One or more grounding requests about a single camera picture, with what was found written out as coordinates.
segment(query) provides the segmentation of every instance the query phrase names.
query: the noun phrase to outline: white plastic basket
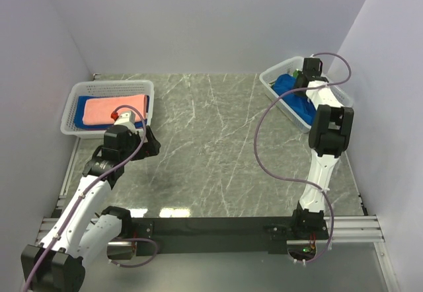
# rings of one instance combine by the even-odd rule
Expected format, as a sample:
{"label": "white plastic basket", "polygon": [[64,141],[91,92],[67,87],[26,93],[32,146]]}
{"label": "white plastic basket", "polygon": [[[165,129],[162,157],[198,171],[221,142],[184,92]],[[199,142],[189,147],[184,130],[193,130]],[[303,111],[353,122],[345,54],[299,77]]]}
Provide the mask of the white plastic basket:
{"label": "white plastic basket", "polygon": [[[264,87],[266,88],[265,93],[268,98],[270,98],[271,101],[277,99],[279,97],[278,94],[274,92],[272,89],[273,83],[276,81],[276,79],[282,75],[282,74],[290,74],[292,75],[295,70],[302,70],[303,69],[303,61],[304,57],[302,56],[295,56],[291,59],[287,59],[267,70],[265,70],[263,73],[260,74],[260,81],[263,83]],[[339,100],[341,104],[343,104],[345,107],[352,107],[353,100],[339,87],[337,86],[331,86],[330,89],[332,90],[334,96]],[[297,115],[296,112],[294,112],[288,104],[285,103],[284,100],[279,99],[279,101],[276,103],[276,106],[284,112],[284,114],[302,131],[302,132],[309,132],[311,126],[308,125],[304,120],[301,119]]]}
{"label": "white plastic basket", "polygon": [[84,130],[73,123],[80,96],[117,97],[144,94],[149,96],[147,125],[153,117],[154,86],[147,80],[95,81],[77,83],[67,98],[65,111],[61,118],[60,130],[65,135],[76,135],[83,139],[102,138],[105,130]]}

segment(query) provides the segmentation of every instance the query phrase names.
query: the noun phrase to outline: gray marble tabletop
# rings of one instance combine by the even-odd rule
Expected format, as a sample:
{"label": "gray marble tabletop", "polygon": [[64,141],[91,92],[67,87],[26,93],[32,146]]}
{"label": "gray marble tabletop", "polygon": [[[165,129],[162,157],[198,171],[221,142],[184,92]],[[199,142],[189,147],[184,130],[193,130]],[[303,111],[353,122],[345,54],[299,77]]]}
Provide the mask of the gray marble tabletop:
{"label": "gray marble tabletop", "polygon": [[[234,217],[291,215],[304,185],[282,182],[257,165],[252,139],[269,105],[255,74],[119,74],[96,79],[149,79],[155,86],[151,128],[161,152],[126,165],[108,205],[134,217]],[[308,135],[276,107],[259,135],[259,154],[276,174],[306,178]],[[67,201],[100,139],[80,141]],[[336,215],[363,215],[348,160],[334,170],[328,196]]]}

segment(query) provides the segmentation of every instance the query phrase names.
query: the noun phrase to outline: orange towel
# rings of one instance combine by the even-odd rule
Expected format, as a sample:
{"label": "orange towel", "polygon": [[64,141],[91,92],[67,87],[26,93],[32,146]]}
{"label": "orange towel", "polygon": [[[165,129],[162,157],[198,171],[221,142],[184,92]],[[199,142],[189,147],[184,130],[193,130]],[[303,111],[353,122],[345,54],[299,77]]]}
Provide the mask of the orange towel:
{"label": "orange towel", "polygon": [[[83,123],[84,125],[108,125],[113,124],[114,120],[110,117],[113,110],[120,105],[130,105],[139,110],[145,119],[147,111],[147,96],[134,95],[123,97],[108,97],[108,98],[92,98],[88,99],[85,104]],[[130,110],[129,108],[122,108],[118,111],[119,114]],[[135,115],[135,122],[140,122],[141,119]]]}

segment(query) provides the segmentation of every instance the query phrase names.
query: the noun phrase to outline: white wall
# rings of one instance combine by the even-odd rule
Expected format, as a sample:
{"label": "white wall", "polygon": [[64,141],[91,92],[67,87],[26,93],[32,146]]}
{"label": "white wall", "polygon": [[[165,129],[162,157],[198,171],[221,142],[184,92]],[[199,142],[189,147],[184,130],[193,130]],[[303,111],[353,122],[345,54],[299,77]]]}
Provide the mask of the white wall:
{"label": "white wall", "polygon": [[0,0],[0,17],[0,290],[18,291],[75,141],[59,130],[65,100],[90,73],[50,0]]}
{"label": "white wall", "polygon": [[365,0],[53,0],[91,71],[261,72],[337,51]]}
{"label": "white wall", "polygon": [[352,167],[406,292],[423,285],[422,4],[367,0],[339,51],[354,72],[344,85],[355,100]]}

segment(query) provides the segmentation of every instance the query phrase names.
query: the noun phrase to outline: blue towel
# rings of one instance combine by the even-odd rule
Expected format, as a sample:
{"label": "blue towel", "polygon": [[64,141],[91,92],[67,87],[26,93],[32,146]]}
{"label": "blue towel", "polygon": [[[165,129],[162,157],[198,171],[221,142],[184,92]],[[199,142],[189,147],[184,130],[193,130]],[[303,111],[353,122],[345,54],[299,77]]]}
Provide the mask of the blue towel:
{"label": "blue towel", "polygon": [[[284,92],[288,92],[293,88],[295,84],[295,78],[289,74],[283,74],[278,77],[272,88],[278,96]],[[295,94],[289,94],[283,97],[283,100],[288,104],[291,109],[297,113],[307,124],[310,126],[313,124],[315,119],[316,109],[311,102],[305,97],[299,97]]]}
{"label": "blue towel", "polygon": [[[100,98],[100,97],[95,97],[95,96],[80,96],[80,97],[78,97],[77,110],[75,112],[75,118],[73,119],[73,123],[79,129],[106,130],[111,125],[90,125],[90,126],[88,126],[88,125],[85,125],[83,123],[85,104],[87,103],[88,99],[92,99],[92,98]],[[148,103],[149,103],[149,97],[147,96],[147,110],[148,110]],[[142,128],[142,127],[143,127],[142,122],[136,122],[135,123],[135,128]]]}

